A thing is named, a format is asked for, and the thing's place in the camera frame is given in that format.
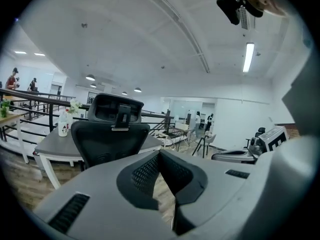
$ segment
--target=fluorescent light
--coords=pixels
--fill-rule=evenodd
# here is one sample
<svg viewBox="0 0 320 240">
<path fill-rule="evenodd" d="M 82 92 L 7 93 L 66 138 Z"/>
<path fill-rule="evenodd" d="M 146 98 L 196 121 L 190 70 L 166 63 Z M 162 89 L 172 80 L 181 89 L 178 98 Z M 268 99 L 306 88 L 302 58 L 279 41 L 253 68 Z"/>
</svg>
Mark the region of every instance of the fluorescent light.
<svg viewBox="0 0 320 240">
<path fill-rule="evenodd" d="M 96 80 L 93 74 L 88 74 L 85 78 L 90 80 L 90 81 Z"/>
<path fill-rule="evenodd" d="M 245 61 L 243 66 L 243 72 L 248 72 L 250 69 L 252 57 L 254 55 L 255 44 L 248 42 L 246 44 Z"/>
</svg>

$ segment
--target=white bottle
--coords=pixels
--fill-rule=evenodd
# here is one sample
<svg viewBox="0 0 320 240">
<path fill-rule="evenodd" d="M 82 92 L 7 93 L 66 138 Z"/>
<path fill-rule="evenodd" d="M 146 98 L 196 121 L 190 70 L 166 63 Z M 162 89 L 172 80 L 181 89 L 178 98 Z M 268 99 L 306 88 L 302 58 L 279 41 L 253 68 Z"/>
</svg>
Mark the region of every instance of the white bottle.
<svg viewBox="0 0 320 240">
<path fill-rule="evenodd" d="M 65 114 L 66 114 L 66 123 L 67 123 L 67 130 L 69 132 L 69 130 L 71 129 L 71 125 L 72 123 L 74 122 L 74 119 L 73 119 L 73 116 L 72 114 L 68 113 L 69 112 L 69 109 L 67 108 L 65 110 Z"/>
<path fill-rule="evenodd" d="M 60 137 L 66 137 L 68 135 L 67 115 L 65 111 L 59 116 L 58 133 Z"/>
</svg>

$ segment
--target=ceiling track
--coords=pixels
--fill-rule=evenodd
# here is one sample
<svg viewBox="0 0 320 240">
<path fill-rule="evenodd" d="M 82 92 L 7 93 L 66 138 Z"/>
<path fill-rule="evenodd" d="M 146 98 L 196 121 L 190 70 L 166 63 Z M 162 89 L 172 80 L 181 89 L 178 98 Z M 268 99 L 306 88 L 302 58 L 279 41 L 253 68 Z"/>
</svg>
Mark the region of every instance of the ceiling track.
<svg viewBox="0 0 320 240">
<path fill-rule="evenodd" d="M 200 63 L 202 64 L 204 70 L 207 73 L 210 73 L 208 62 L 206 60 L 206 57 L 204 56 L 204 53 L 199 43 L 197 42 L 192 31 L 189 30 L 186 24 L 184 23 L 179 12 L 167 0 L 150 0 L 150 1 L 153 2 L 157 7 L 159 7 L 164 13 L 166 13 L 171 18 L 171 20 L 177 25 L 177 27 L 184 33 L 189 43 L 193 47 L 195 53 L 197 54 L 197 57 Z"/>
</svg>

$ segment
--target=person wearing black cap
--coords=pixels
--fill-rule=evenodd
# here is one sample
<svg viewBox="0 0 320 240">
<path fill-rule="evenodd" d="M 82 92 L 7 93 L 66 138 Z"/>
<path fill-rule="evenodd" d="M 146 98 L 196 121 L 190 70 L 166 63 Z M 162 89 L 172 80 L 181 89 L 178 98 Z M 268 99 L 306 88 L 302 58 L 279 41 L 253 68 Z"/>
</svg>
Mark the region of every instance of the person wearing black cap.
<svg viewBox="0 0 320 240">
<path fill-rule="evenodd" d="M 37 82 L 37 79 L 36 78 L 33 78 L 33 80 L 31 81 L 29 87 L 28 87 L 28 91 L 29 92 L 35 92 L 36 91 L 36 82 Z"/>
<path fill-rule="evenodd" d="M 12 71 L 12 75 L 9 76 L 8 80 L 5 83 L 5 88 L 9 90 L 15 90 L 19 87 L 19 84 L 16 82 L 16 74 L 18 74 L 18 69 L 15 67 Z"/>
</svg>

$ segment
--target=ventilation grille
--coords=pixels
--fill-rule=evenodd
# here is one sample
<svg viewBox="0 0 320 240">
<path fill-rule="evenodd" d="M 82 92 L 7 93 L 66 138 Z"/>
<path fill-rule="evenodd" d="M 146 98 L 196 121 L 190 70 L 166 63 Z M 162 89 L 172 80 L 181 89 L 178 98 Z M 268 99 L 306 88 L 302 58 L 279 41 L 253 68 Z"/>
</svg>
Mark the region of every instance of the ventilation grille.
<svg viewBox="0 0 320 240">
<path fill-rule="evenodd" d="M 249 30 L 249 21 L 248 21 L 248 18 L 247 18 L 246 8 L 241 6 L 239 11 L 240 11 L 241 27 L 244 30 Z"/>
<path fill-rule="evenodd" d="M 66 233 L 89 200 L 89 196 L 75 194 L 49 222 L 49 225 L 61 233 Z"/>
</svg>

